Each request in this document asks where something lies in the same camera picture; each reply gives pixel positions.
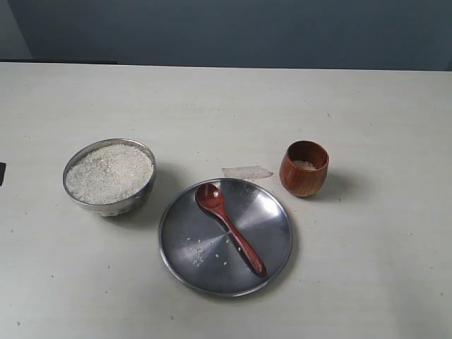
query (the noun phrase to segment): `steel bowl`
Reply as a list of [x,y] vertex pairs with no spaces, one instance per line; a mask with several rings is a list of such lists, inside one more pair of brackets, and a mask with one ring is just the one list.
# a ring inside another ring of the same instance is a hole
[[[98,150],[99,148],[110,146],[110,145],[128,145],[133,146],[137,149],[139,149],[141,152],[146,154],[149,157],[149,160],[154,166],[153,173],[148,181],[148,183],[140,189],[140,191],[136,192],[134,195],[129,196],[128,198],[125,198],[123,200],[117,201],[115,203],[106,203],[106,204],[94,204],[94,203],[85,203],[83,201],[78,200],[75,198],[71,192],[69,192],[67,186],[66,186],[66,175],[68,174],[68,171],[80,161],[83,157],[85,157],[87,154]],[[72,198],[72,200],[79,205],[84,210],[87,210],[91,213],[95,213],[98,215],[101,215],[102,217],[114,217],[120,214],[127,213],[131,210],[136,209],[141,204],[143,204],[147,197],[149,196],[149,193],[152,191],[155,181],[155,176],[157,174],[157,167],[155,164],[155,158],[153,153],[150,151],[149,148],[144,146],[142,143],[139,143],[138,141],[133,141],[129,139],[107,139],[98,141],[97,143],[93,143],[89,146],[86,146],[84,149],[80,150],[78,153],[76,153],[67,163],[67,165],[64,168],[63,171],[63,187],[66,193]]]

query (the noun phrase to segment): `stainless steel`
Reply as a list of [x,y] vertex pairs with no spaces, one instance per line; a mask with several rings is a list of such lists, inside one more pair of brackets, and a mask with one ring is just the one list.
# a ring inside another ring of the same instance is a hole
[[[66,186],[66,175],[68,174],[69,169],[73,167],[80,159],[85,157],[87,154],[93,152],[94,150],[98,150],[99,148],[116,144],[133,146],[149,157],[150,161],[154,165],[154,172],[152,173],[148,183],[134,195],[129,196],[124,200],[117,201],[116,203],[96,205],[93,203],[84,203],[78,200],[77,198],[74,198],[74,196],[68,191],[68,188]],[[135,208],[139,207],[142,203],[144,203],[147,197],[149,196],[149,193],[153,189],[156,175],[157,175],[157,166],[155,163],[155,158],[149,148],[144,146],[142,143],[139,143],[138,141],[133,141],[129,139],[107,139],[86,146],[84,149],[80,150],[68,161],[63,171],[63,187],[66,193],[72,198],[72,200],[84,210],[96,213],[98,215],[101,215],[102,217],[114,217],[116,215],[124,214],[131,210],[134,210]]]
[[[262,258],[266,277],[252,272],[223,223],[198,206],[195,193],[206,182],[225,195],[226,211]],[[221,297],[247,295],[266,286],[287,263],[292,238],[290,219],[276,198],[255,184],[232,178],[208,180],[183,191],[170,203],[159,227],[160,253],[176,278]],[[203,261],[197,260],[200,254]]]

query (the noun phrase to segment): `bowl of rice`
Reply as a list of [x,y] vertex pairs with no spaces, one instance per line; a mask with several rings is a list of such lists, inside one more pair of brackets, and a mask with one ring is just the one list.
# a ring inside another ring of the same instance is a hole
[[103,217],[142,205],[153,189],[153,153],[129,139],[98,141],[76,153],[63,171],[63,187],[84,210]]

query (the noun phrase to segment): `plate rim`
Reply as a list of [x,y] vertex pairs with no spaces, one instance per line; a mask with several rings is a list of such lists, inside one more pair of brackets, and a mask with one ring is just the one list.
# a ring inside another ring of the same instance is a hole
[[[162,230],[163,230],[163,223],[165,221],[165,218],[168,214],[168,212],[170,211],[171,207],[176,203],[177,200],[179,200],[184,194],[186,194],[188,191],[192,190],[193,188],[200,186],[202,184],[207,184],[209,182],[218,182],[218,181],[238,181],[238,182],[246,182],[247,184],[250,184],[252,186],[255,186],[257,189],[264,191],[266,194],[268,194],[273,201],[278,205],[278,207],[281,209],[281,211],[283,212],[285,219],[289,225],[289,251],[288,251],[288,255],[285,258],[284,262],[280,265],[280,267],[276,270],[276,272],[270,276],[267,280],[264,280],[262,283],[258,284],[257,286],[250,288],[248,290],[244,290],[244,291],[239,291],[239,292],[213,292],[210,290],[204,290],[203,288],[200,288],[198,286],[195,286],[189,282],[187,282],[185,279],[183,279],[183,277],[181,277],[178,272],[176,272],[176,270],[170,265],[166,255],[165,255],[165,251],[163,249],[163,245],[162,245]],[[159,250],[160,250],[160,255],[162,256],[163,262],[165,263],[165,265],[167,266],[168,270],[173,274],[173,276],[182,284],[184,284],[187,287],[192,288],[195,291],[198,292],[202,292],[202,293],[206,293],[208,295],[214,295],[216,297],[229,297],[229,298],[233,298],[233,297],[242,297],[244,295],[249,295],[251,293],[257,292],[260,289],[264,288],[265,286],[267,286],[269,283],[271,283],[272,281],[275,280],[275,278],[281,273],[281,271],[284,269],[284,267],[287,265],[287,262],[289,261],[291,255],[292,255],[292,250],[293,250],[293,238],[294,238],[294,232],[293,232],[293,225],[292,225],[292,221],[290,219],[289,214],[287,213],[287,211],[285,210],[284,206],[279,202],[279,200],[269,191],[267,191],[266,189],[264,189],[262,186],[259,186],[253,182],[248,182],[247,180],[242,180],[242,179],[236,179],[236,178],[215,178],[215,179],[207,179],[204,180],[202,182],[198,182],[194,185],[191,185],[190,187],[187,187],[186,189],[184,189],[182,192],[180,192],[175,198],[173,198],[171,200],[171,202],[168,204],[168,206],[166,207],[164,213],[162,214],[162,217],[160,218],[160,223],[159,223],[159,227],[158,227],[158,246],[159,246]]]

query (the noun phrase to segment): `bowl rim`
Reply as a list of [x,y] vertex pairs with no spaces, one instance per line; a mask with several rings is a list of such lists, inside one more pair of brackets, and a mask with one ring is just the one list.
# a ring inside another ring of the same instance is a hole
[[[101,144],[101,143],[106,143],[106,142],[114,142],[112,145],[117,144],[117,145],[121,145],[121,142],[126,141],[127,143],[132,143],[134,145],[138,145],[140,147],[142,147],[143,149],[147,150],[149,152],[149,154],[144,153],[141,149],[139,149],[141,152],[143,152],[146,157],[149,158],[150,163],[153,165],[153,173],[151,174],[148,182],[146,182],[146,184],[141,187],[139,189],[139,191],[137,191],[136,193],[132,194],[131,196],[128,196],[127,198],[121,199],[119,201],[115,201],[113,203],[87,203],[85,201],[79,200],[77,199],[75,196],[73,196],[73,194],[71,192],[69,192],[68,187],[66,185],[66,177],[67,174],[69,172],[69,170],[75,166],[77,164],[78,161],[80,161],[81,159],[83,159],[86,155],[90,154],[91,152],[94,152],[95,150],[99,150],[103,147],[107,147],[107,146],[100,146],[99,148],[94,148],[92,150],[90,150],[89,152],[87,151],[87,149],[96,146],[97,144]],[[76,154],[74,154],[71,159],[69,159],[69,161],[66,163],[66,166],[63,169],[63,187],[64,187],[64,191],[66,191],[66,193],[77,203],[84,205],[84,206],[90,206],[90,207],[105,207],[105,206],[113,206],[115,204],[121,203],[122,201],[125,201],[127,199],[132,199],[135,198],[137,196],[140,196],[143,191],[145,190],[145,188],[147,187],[147,185],[149,185],[149,183],[151,183],[156,175],[157,172],[157,166],[155,163],[155,157],[154,157],[154,153],[150,150],[150,148],[146,145],[144,145],[143,143],[140,143],[139,141],[136,140],[132,140],[132,139],[127,139],[127,138],[110,138],[110,139],[104,139],[101,141],[96,141],[95,143],[91,143],[90,145],[85,146],[84,148],[82,148],[81,150],[79,150]]]

